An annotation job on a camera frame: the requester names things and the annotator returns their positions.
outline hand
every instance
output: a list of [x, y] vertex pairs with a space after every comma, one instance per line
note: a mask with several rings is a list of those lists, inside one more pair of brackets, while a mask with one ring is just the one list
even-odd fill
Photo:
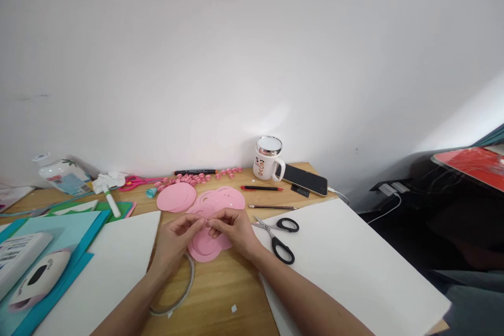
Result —
[[149, 272], [168, 277], [182, 258], [187, 245], [205, 226], [205, 218], [197, 214], [184, 214], [161, 226]]
[[206, 226], [211, 227], [208, 234], [214, 239], [221, 233], [226, 235], [233, 247], [248, 260], [264, 249], [244, 210], [222, 209], [208, 217]]

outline blue cap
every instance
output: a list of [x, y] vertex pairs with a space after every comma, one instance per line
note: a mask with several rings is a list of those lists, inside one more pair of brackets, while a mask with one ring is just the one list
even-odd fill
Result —
[[158, 192], [158, 188], [151, 188], [151, 189], [147, 189], [147, 191], [145, 192], [145, 194], [149, 198], [154, 198], [154, 197], [156, 197], [156, 193], [157, 192]]

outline pink scissors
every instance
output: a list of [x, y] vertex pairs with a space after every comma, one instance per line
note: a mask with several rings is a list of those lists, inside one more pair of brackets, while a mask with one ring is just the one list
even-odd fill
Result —
[[145, 185], [157, 181], [161, 181], [164, 177], [152, 177], [152, 178], [143, 178], [135, 175], [131, 175], [126, 177], [126, 183], [124, 186], [120, 187], [119, 190], [122, 192], [127, 192], [132, 189], [135, 189], [139, 185]]

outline wooden desk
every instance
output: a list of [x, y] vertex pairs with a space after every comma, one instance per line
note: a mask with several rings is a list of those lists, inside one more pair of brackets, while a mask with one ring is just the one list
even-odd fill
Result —
[[[317, 173], [309, 163], [292, 164], [300, 169]], [[264, 185], [280, 186], [282, 192], [243, 192], [246, 202], [246, 211], [251, 221], [253, 215], [266, 219], [278, 214], [283, 210], [274, 209], [250, 209], [253, 205], [281, 205], [304, 207], [315, 203], [326, 201], [330, 198], [337, 198], [333, 193], [327, 197], [320, 197], [310, 193], [306, 198], [290, 190], [291, 185], [286, 182], [274, 183], [261, 181], [255, 178], [252, 169], [245, 169], [242, 173], [237, 173], [231, 180], [228, 175], [221, 180], [214, 177], [206, 184], [196, 186], [198, 194], [217, 189], [220, 186], [229, 185], [239, 188], [241, 185]], [[149, 199], [145, 195], [148, 185], [142, 185], [129, 192], [112, 192], [114, 199], [118, 202], [137, 202], [136, 209], [132, 216], [157, 211], [156, 201]], [[15, 213], [47, 206], [52, 202], [62, 202], [70, 196], [56, 190], [38, 190], [13, 205], [5, 213]], [[99, 199], [104, 201], [103, 195], [90, 195], [81, 202]], [[180, 214], [163, 212], [161, 222], [169, 222]], [[17, 217], [0, 218], [0, 224], [13, 222]], [[166, 286], [157, 298], [157, 303], [161, 306], [169, 305], [178, 299], [184, 292], [189, 276], [188, 262], [183, 259], [178, 272], [169, 279]], [[231, 307], [236, 305], [237, 311], [232, 313]], [[441, 321], [433, 330], [446, 329], [446, 323]], [[222, 251], [213, 261], [201, 264], [195, 262], [195, 279], [193, 288], [183, 305], [177, 309], [170, 319], [165, 317], [149, 317], [141, 333], [147, 335], [235, 335], [235, 334], [260, 334], [278, 335], [278, 330], [271, 314], [271, 310], [266, 299], [264, 288], [259, 280], [255, 267], [247, 260], [236, 253], [232, 248]]]

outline white tissue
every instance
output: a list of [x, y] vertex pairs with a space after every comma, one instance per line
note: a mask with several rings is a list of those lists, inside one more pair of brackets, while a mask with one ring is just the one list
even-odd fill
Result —
[[100, 173], [98, 178], [93, 181], [93, 191], [96, 194], [103, 192], [103, 186], [112, 188], [114, 186], [121, 187], [126, 183], [126, 174], [121, 172], [110, 171], [109, 174]]

